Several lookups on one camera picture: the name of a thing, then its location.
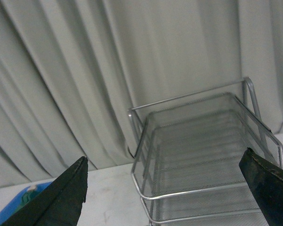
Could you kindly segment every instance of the table surface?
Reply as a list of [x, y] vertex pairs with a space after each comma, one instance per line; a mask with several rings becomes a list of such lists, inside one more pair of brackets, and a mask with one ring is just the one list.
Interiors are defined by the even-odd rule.
[[[283, 144], [283, 134], [276, 137]], [[78, 226], [148, 226], [130, 175], [131, 167], [127, 164], [88, 173], [87, 200]], [[0, 211], [25, 187], [51, 180], [0, 188]]]

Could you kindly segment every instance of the fabric backdrop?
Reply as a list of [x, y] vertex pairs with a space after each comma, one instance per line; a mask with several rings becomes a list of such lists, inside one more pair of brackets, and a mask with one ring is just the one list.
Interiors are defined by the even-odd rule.
[[132, 162], [129, 107], [243, 76], [283, 132], [283, 0], [2, 0], [0, 187]]

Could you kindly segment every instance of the blue object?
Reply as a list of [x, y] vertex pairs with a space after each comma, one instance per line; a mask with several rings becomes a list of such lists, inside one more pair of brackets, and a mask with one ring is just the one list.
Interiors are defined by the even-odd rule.
[[[44, 183], [44, 184], [39, 184], [39, 185], [37, 185], [35, 191], [42, 192], [50, 184], [51, 184], [51, 182], [47, 182], [47, 183]], [[27, 190], [29, 188], [30, 188], [30, 186], [26, 187], [22, 191], [20, 191], [13, 198], [13, 200], [10, 201], [10, 203], [6, 207], [4, 207], [4, 209], [0, 212], [0, 225], [4, 221], [6, 221], [11, 215], [13, 215], [13, 213], [15, 212], [17, 207], [20, 205], [23, 195], [27, 192]]]

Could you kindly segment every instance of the metal rod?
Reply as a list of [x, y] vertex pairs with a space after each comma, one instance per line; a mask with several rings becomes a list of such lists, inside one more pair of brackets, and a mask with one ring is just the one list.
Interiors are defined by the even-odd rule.
[[143, 199], [145, 199], [145, 200], [156, 200], [156, 199], [174, 197], [174, 196], [183, 195], [183, 194], [194, 194], [194, 193], [211, 192], [211, 191], [218, 191], [218, 190], [222, 190], [222, 189], [243, 187], [243, 186], [247, 186], [247, 183], [243, 181], [243, 182], [238, 182], [238, 183], [233, 183], [233, 184], [228, 184], [228, 185], [222, 185], [222, 186], [215, 186], [215, 187], [208, 187], [208, 188], [200, 188], [200, 189], [191, 190], [191, 191], [186, 191], [186, 192], [177, 192], [177, 193], [171, 193], [171, 194], [163, 194], [163, 195], [159, 195], [159, 196], [155, 196], [155, 197], [147, 197], [147, 196], [144, 196], [144, 195], [140, 192], [140, 189], [139, 189], [137, 183], [135, 183], [135, 185], [137, 186], [137, 191], [138, 191], [138, 193], [139, 193], [139, 195], [140, 195], [141, 198], [143, 198]]
[[249, 77], [244, 77], [244, 81], [247, 84], [248, 89], [249, 89], [249, 93], [250, 93], [250, 97], [251, 97], [254, 113], [255, 113], [256, 117], [259, 120], [261, 120], [260, 111], [259, 111], [259, 105], [258, 105], [258, 100], [256, 98], [256, 94], [255, 94], [255, 90], [254, 90], [254, 85], [253, 85], [253, 83], [252, 83], [252, 81], [251, 81], [251, 79]]
[[161, 100], [161, 101], [157, 101], [157, 102], [154, 102], [154, 103], [150, 103], [150, 104], [134, 107], [134, 108], [132, 108], [132, 110], [137, 110], [137, 109], [141, 109], [141, 108], [144, 108], [144, 107], [150, 107], [150, 106], [153, 106], [153, 105], [156, 105], [156, 104], [162, 104], [162, 103], [165, 103], [165, 102], [168, 102], [168, 101], [171, 101], [171, 100], [177, 100], [177, 99], [180, 99], [180, 98], [192, 96], [192, 95], [195, 95], [195, 94], [200, 94], [200, 93], [211, 91], [211, 90], [214, 90], [214, 89], [220, 89], [220, 88], [223, 88], [223, 87], [226, 87], [226, 86], [231, 86], [231, 85], [240, 83], [242, 81], [244, 81], [244, 79], [240, 79], [238, 81], [229, 82], [229, 83], [226, 83], [226, 84], [223, 84], [223, 85], [220, 85], [220, 86], [216, 86], [216, 87], [212, 87], [212, 88], [209, 88], [209, 89], [197, 91], [197, 92], [194, 92], [194, 93], [185, 94], [185, 95], [182, 95], [182, 96], [179, 96], [179, 97], [172, 97], [172, 98]]
[[139, 143], [139, 137], [138, 137], [138, 132], [137, 132], [136, 125], [135, 125], [135, 123], [134, 123], [134, 119], [133, 119], [133, 117], [132, 117], [132, 111], [133, 111], [133, 110], [132, 110], [131, 108], [128, 109], [128, 116], [129, 116], [130, 125], [131, 125], [132, 130], [133, 130], [133, 134], [134, 134], [134, 137], [135, 137], [135, 141], [136, 141], [136, 143], [137, 143], [137, 145], [138, 145], [138, 143]]
[[142, 198], [140, 198], [140, 200], [142, 202], [144, 209], [146, 210], [147, 217], [150, 219], [152, 223], [155, 223], [155, 224], [167, 224], [167, 223], [179, 222], [183, 220], [196, 220], [196, 219], [204, 219], [204, 218], [227, 217], [227, 216], [249, 214], [249, 213], [261, 213], [260, 208], [255, 208], [255, 209], [234, 210], [234, 211], [226, 211], [226, 212], [221, 212], [221, 213], [211, 213], [211, 214], [203, 214], [203, 215], [197, 215], [197, 216], [192, 216], [192, 217], [156, 221], [156, 220], [153, 220], [152, 217], [149, 215], [145, 201]]

